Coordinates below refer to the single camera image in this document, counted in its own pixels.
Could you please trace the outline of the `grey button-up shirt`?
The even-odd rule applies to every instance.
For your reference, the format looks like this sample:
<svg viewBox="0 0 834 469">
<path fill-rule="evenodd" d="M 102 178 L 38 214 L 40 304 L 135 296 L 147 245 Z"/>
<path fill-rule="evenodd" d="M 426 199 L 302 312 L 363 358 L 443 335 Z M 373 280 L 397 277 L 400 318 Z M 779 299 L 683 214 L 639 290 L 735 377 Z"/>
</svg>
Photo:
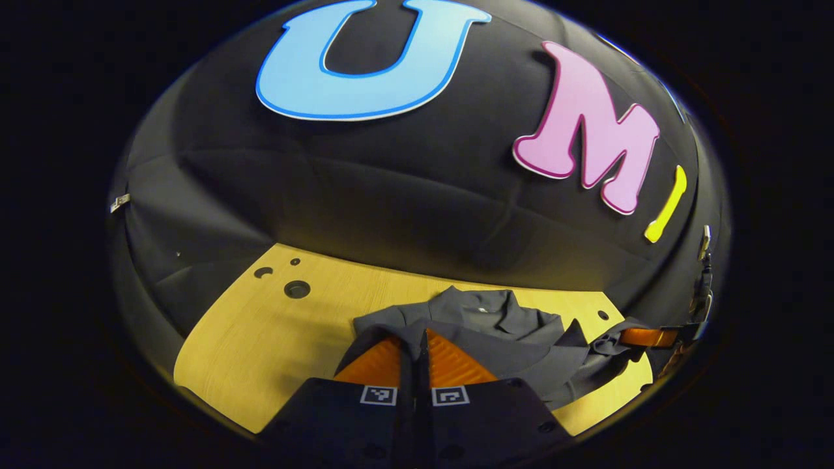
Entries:
<svg viewBox="0 0 834 469">
<path fill-rule="evenodd" d="M 639 354 L 620 344 L 622 332 L 644 329 L 628 317 L 593 341 L 581 324 L 565 326 L 560 315 L 519 305 L 510 290 L 461 291 L 453 286 L 431 300 L 395 305 L 356 317 L 356 339 L 337 372 L 348 368 L 381 339 L 401 339 L 413 358 L 425 330 L 449 339 L 498 379 L 524 380 L 550 410 L 607 385 Z"/>
</svg>

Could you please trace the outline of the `black backdrop cloth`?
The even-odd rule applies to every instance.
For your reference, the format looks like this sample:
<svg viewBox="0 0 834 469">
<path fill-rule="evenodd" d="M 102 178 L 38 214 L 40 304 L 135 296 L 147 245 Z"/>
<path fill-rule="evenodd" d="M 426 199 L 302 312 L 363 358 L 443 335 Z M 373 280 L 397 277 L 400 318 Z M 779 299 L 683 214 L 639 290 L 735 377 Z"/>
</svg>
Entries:
<svg viewBox="0 0 834 469">
<path fill-rule="evenodd" d="M 218 45 L 167 88 L 123 151 L 108 229 L 127 330 L 172 372 L 188 333 L 268 247 L 458 280 L 601 291 L 646 324 L 684 317 L 711 228 L 713 291 L 726 283 L 732 204 L 711 136 L 661 78 L 599 33 L 527 0 L 455 0 L 491 13 L 470 28 L 450 85 L 404 115 L 282 117 L 257 72 L 295 13 L 278 10 Z M 551 179 L 511 155 L 544 115 L 551 40 L 601 71 L 614 110 L 645 107 L 659 139 L 634 214 L 580 175 Z"/>
</svg>

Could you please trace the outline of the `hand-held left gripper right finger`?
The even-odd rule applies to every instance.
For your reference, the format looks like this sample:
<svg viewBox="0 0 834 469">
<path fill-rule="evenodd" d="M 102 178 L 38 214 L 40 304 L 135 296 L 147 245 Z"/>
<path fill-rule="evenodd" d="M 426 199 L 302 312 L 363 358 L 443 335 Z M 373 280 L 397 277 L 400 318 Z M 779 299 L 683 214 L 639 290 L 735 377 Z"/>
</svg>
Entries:
<svg viewBox="0 0 834 469">
<path fill-rule="evenodd" d="M 434 330 L 417 361 L 417 469 L 505 469 L 571 439 L 522 379 L 498 379 Z"/>
</svg>

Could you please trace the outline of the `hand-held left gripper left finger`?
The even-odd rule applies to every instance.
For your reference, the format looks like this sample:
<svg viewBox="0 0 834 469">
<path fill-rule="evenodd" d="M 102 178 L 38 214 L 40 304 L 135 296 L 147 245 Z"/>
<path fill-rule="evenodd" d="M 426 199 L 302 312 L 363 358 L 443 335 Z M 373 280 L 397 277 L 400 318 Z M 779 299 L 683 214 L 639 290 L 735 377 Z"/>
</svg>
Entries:
<svg viewBox="0 0 834 469">
<path fill-rule="evenodd" d="M 419 335 L 364 332 L 334 376 L 309 378 L 260 431 L 281 469 L 419 469 Z"/>
</svg>

